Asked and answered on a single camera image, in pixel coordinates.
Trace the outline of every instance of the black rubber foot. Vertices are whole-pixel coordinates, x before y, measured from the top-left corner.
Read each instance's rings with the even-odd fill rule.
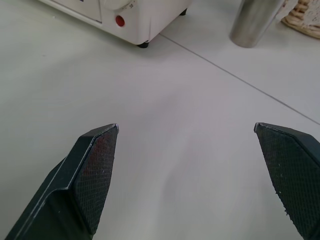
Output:
[[[146,49],[149,46],[149,42],[144,42],[142,44],[137,45],[141,49]]]
[[[180,13],[180,16],[186,15],[187,14],[187,10],[188,10],[188,8],[186,8],[182,13]]]

